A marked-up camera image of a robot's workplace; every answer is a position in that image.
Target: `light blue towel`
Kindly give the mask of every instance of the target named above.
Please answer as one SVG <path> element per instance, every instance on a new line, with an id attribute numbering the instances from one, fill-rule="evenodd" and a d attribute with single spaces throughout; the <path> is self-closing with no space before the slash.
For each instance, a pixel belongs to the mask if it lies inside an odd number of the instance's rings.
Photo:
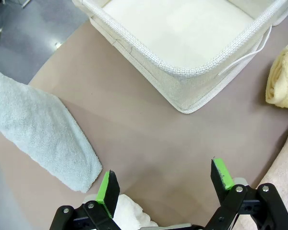
<path id="1" fill-rule="evenodd" d="M 87 192 L 102 166 L 54 95 L 0 73 L 0 132 L 74 191 Z"/>

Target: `beige towel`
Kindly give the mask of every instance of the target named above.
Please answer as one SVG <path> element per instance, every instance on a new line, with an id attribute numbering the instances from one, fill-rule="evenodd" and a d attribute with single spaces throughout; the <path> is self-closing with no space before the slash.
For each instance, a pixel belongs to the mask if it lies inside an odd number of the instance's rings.
<path id="1" fill-rule="evenodd" d="M 270 104 L 288 108 L 288 45 L 271 67 L 265 100 Z"/>
<path id="2" fill-rule="evenodd" d="M 277 159 L 260 182 L 264 183 L 275 185 L 288 211 L 288 138 Z M 234 229 L 257 230 L 257 227 L 250 216 L 239 216 Z"/>

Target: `brown tabletop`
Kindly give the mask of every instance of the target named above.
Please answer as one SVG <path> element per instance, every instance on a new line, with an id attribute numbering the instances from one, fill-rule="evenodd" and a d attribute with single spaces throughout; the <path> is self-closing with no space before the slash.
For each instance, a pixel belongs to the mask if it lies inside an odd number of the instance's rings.
<path id="1" fill-rule="evenodd" d="M 58 96 L 121 192 L 165 226 L 205 225 L 218 206 L 210 160 L 221 157 L 232 176 L 258 183 L 288 136 L 288 109 L 266 104 L 272 61 L 288 43 L 288 18 L 272 29 L 264 50 L 197 112 L 176 111 L 89 22 L 47 61 L 32 86 Z M 86 194 L 51 176 L 0 134 L 0 166 L 35 229 L 48 229 L 61 205 Z"/>

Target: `woven trim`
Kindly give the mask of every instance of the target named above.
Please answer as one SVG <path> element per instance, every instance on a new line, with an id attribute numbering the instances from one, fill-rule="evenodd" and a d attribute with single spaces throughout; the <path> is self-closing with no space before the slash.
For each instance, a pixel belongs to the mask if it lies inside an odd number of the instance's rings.
<path id="1" fill-rule="evenodd" d="M 205 74 L 234 54 L 241 48 L 253 35 L 258 32 L 266 22 L 268 22 L 274 14 L 287 2 L 287 0 L 277 0 L 267 10 L 265 10 L 260 17 L 258 17 L 248 28 L 246 28 L 237 38 L 234 39 L 220 54 L 207 62 L 205 65 L 197 68 L 182 68 L 172 66 L 161 60 L 157 55 L 145 47 L 135 36 L 115 21 L 108 15 L 101 7 L 94 3 L 94 0 L 82 0 L 82 4 L 91 10 L 98 18 L 105 24 L 112 28 L 117 34 L 124 38 L 141 54 L 143 54 L 149 61 L 156 65 L 161 70 L 170 75 L 176 75 L 184 78 L 191 78 L 198 75 Z"/>

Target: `concrete floor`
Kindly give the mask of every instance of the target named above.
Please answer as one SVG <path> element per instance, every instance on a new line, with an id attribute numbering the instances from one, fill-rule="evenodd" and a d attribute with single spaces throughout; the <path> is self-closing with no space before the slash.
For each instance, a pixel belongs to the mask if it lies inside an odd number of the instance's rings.
<path id="1" fill-rule="evenodd" d="M 86 20 L 71 0 L 32 0 L 24 9 L 18 0 L 7 0 L 0 6 L 0 72 L 28 84 L 55 43 L 66 41 Z"/>
<path id="2" fill-rule="evenodd" d="M 55 43 L 66 41 L 87 16 L 71 0 L 32 0 L 24 9 L 17 0 L 13 1 L 0 6 L 0 72 L 28 84 L 56 51 Z M 10 229 L 32 227 L 0 170 L 0 230 Z"/>

